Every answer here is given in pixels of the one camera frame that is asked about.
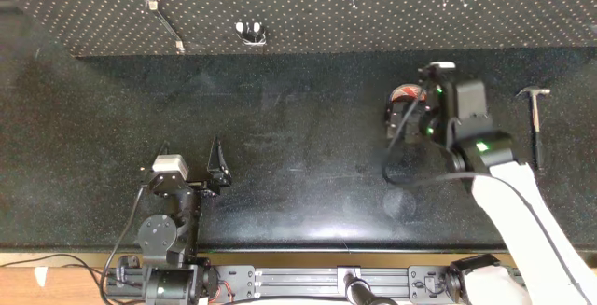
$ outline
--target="green led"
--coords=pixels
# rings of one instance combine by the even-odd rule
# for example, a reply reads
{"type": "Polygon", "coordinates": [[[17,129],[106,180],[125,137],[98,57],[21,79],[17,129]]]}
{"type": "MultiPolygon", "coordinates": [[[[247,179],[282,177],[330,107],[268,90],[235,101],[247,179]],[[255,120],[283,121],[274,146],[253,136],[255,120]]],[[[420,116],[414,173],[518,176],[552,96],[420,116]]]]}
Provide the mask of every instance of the green led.
{"type": "Polygon", "coordinates": [[[480,152],[484,152],[484,151],[489,150],[489,147],[485,143],[483,143],[483,142],[477,142],[477,149],[480,152]]]}

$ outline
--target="hammer handle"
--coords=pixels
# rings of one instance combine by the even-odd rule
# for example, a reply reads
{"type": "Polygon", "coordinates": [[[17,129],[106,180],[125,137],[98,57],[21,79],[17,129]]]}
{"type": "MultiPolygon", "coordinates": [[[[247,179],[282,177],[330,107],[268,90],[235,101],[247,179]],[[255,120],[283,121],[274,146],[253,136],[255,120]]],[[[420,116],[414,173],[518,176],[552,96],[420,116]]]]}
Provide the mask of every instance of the hammer handle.
{"type": "Polygon", "coordinates": [[[534,133],[535,164],[538,171],[543,171],[543,143],[541,143],[541,132],[534,133]]]}

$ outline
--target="black tabletop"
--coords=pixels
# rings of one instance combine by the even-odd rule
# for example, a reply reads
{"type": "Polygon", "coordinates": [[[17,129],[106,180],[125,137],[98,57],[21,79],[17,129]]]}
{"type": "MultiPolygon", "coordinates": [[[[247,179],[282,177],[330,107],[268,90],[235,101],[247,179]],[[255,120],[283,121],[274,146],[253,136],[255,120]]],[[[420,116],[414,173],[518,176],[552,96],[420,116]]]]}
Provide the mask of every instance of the black tabletop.
{"type": "MultiPolygon", "coordinates": [[[[108,250],[161,143],[185,158],[192,178],[216,134],[234,185],[201,203],[202,250],[503,249],[461,183],[407,191],[381,178],[385,99],[438,60],[485,81],[495,124],[525,161],[529,102],[515,94],[551,88],[539,100],[547,170],[537,180],[576,248],[597,249],[595,49],[78,60],[53,44],[36,55],[25,47],[2,62],[3,250],[108,250]]],[[[425,144],[399,147],[391,169],[445,171],[425,144]]],[[[163,205],[143,198],[125,248],[163,205]]]]}

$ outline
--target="hammer head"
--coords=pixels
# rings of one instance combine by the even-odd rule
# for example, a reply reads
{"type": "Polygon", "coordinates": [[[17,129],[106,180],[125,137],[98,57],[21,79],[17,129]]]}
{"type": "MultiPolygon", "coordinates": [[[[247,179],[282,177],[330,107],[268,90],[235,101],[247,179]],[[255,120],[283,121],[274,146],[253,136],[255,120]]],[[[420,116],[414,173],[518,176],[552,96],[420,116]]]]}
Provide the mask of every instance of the hammer head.
{"type": "Polygon", "coordinates": [[[551,93],[550,89],[541,89],[537,86],[529,86],[523,88],[516,96],[523,94],[524,92],[528,92],[531,94],[531,97],[536,97],[537,95],[549,95],[551,93]]]}

